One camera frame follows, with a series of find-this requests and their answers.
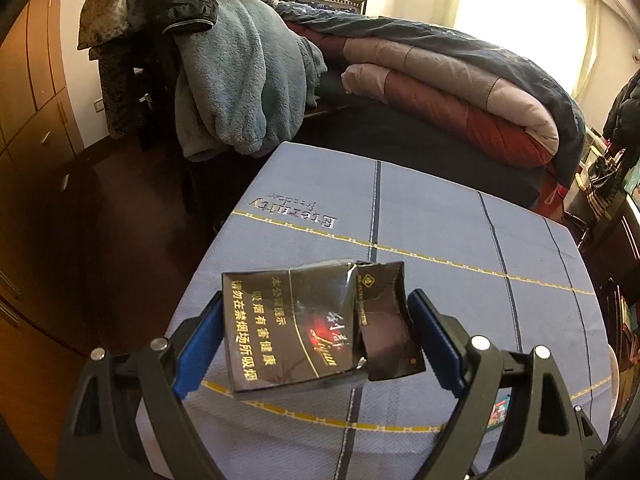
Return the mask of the black cigarette pack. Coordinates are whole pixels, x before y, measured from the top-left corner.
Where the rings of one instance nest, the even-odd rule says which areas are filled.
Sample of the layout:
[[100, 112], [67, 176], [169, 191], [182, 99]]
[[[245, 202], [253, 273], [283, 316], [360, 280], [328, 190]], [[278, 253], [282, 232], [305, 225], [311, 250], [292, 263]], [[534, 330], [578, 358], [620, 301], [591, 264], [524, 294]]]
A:
[[235, 396], [385, 382], [425, 370], [399, 261], [227, 272], [221, 285]]

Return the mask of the colourful candy wrapper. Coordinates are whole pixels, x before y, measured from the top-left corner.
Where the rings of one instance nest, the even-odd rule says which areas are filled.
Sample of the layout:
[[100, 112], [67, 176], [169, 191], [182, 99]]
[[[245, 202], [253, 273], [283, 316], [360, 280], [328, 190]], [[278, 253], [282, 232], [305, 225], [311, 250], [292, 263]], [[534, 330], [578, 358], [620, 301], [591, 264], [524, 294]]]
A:
[[508, 414], [510, 400], [510, 394], [504, 394], [503, 396], [498, 397], [498, 400], [494, 404], [489, 416], [487, 423], [488, 431], [500, 427], [506, 421], [506, 414]]

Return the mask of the blue striped table cloth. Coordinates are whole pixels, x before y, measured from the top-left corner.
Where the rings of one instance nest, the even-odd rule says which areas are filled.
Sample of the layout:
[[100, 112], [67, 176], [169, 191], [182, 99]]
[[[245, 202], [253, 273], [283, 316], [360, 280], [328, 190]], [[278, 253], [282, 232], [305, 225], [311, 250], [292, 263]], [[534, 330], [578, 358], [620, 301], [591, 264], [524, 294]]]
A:
[[583, 479], [610, 347], [567, 229], [420, 172], [285, 143], [145, 350], [151, 479]]

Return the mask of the dark wooden cabinet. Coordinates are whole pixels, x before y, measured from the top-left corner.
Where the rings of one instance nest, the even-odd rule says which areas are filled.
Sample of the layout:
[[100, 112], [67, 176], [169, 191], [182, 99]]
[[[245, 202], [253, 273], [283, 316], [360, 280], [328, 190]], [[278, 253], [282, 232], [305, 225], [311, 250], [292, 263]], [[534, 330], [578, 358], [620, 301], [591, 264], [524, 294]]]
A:
[[621, 368], [639, 359], [639, 207], [618, 196], [582, 248], [608, 344]]

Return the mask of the pink and red quilt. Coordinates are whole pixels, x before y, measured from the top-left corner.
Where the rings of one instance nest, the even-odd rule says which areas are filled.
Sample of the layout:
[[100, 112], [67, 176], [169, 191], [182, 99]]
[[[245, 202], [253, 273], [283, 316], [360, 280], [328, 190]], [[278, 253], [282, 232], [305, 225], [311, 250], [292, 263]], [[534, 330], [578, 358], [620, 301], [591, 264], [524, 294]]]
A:
[[288, 27], [345, 66], [344, 91], [439, 128], [507, 165], [547, 165], [560, 146], [551, 114], [512, 82], [455, 58], [385, 39]]

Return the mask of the blue patterned duvet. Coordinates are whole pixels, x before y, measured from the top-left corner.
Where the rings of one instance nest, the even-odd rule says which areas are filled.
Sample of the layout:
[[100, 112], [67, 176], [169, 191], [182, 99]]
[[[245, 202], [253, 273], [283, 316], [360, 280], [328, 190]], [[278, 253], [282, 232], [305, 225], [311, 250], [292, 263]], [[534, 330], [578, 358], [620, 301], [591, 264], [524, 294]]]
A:
[[541, 102], [554, 119], [559, 128], [560, 146], [552, 158], [552, 166], [559, 184], [570, 186], [586, 138], [585, 118], [570, 94], [534, 62], [464, 32], [438, 25], [322, 10], [293, 1], [279, 2], [276, 10], [285, 21], [307, 26], [315, 32], [396, 41], [455, 58], [512, 82]]

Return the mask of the orange wooden wardrobe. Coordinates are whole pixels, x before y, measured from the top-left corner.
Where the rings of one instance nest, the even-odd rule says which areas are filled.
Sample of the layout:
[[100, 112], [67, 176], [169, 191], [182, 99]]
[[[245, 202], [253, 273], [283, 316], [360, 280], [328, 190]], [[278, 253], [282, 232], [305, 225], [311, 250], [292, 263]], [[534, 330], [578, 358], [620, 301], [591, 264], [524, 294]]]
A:
[[1, 44], [1, 419], [47, 479], [96, 341], [60, 17], [61, 0], [26, 0]]

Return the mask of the bed with dark headboard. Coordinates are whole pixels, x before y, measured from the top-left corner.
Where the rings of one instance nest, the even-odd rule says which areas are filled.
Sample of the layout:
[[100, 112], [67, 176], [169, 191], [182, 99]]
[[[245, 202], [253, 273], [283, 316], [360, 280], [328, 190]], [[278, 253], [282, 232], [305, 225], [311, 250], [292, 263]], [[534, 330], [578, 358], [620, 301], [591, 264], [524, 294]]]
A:
[[542, 68], [447, 27], [281, 0], [317, 46], [331, 114], [299, 139], [368, 156], [539, 208], [578, 167], [585, 119]]

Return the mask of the light blue fleece blanket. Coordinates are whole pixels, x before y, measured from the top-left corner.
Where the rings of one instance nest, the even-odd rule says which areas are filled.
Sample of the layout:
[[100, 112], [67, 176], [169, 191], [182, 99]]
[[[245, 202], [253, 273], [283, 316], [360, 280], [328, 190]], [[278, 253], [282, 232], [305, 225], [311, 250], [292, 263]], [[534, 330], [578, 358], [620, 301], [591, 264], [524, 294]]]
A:
[[176, 133], [192, 162], [228, 148], [264, 156], [292, 140], [317, 105], [323, 54], [260, 0], [218, 0], [216, 24], [176, 44]]

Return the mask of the black hanging coat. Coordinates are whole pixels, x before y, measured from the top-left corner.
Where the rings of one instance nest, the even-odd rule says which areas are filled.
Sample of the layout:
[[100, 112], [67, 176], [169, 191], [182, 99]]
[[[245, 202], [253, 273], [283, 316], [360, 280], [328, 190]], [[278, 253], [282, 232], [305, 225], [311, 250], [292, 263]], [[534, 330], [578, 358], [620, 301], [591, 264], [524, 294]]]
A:
[[616, 155], [624, 148], [635, 148], [639, 144], [640, 70], [634, 73], [620, 89], [608, 112], [603, 127], [603, 137], [608, 141], [608, 152]]

